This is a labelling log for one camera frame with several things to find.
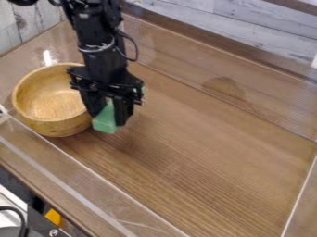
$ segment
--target green object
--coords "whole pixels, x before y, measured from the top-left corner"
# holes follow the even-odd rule
[[[117,130],[114,117],[113,117],[113,104],[109,100],[106,105],[104,106],[101,112],[92,120],[92,127],[94,130],[104,133],[114,133]]]

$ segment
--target black device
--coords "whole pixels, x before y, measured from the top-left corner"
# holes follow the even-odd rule
[[[9,0],[19,6],[38,0]],[[112,100],[114,125],[124,126],[141,104],[143,81],[126,71],[126,60],[136,61],[133,39],[118,29],[122,21],[118,0],[48,0],[61,6],[77,36],[82,67],[69,67],[70,87],[78,90],[85,108],[94,118]],[[124,38],[135,45],[135,57],[125,55]]]

